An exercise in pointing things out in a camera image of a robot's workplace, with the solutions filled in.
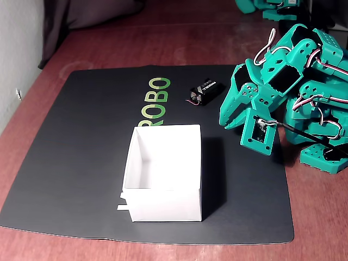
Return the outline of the turquoise gripper finger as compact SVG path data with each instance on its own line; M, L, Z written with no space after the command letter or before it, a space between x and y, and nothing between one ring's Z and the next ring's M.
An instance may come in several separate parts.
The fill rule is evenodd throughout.
M225 129L233 129L245 123L247 107L237 107L236 109L226 108L224 116L226 122L224 123Z
M259 88L251 80L246 64L237 65L231 76L231 86L220 107L219 125L226 122L224 111L226 108L248 107L251 100L258 94Z

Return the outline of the turquoise gripper body with servo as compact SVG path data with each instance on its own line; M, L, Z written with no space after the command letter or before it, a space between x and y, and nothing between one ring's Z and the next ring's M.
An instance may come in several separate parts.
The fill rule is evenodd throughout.
M265 61L255 65L246 60L246 113L253 112L264 119L282 104L294 103L303 80L303 59L295 51L280 48L267 52Z

